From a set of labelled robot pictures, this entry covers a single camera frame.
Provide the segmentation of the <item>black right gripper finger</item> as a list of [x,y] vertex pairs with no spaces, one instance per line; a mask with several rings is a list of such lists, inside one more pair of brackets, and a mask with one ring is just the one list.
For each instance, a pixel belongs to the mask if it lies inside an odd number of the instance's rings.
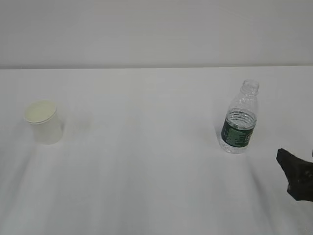
[[296,201],[312,201],[313,163],[300,159],[283,148],[278,149],[276,160],[287,178],[287,193]]

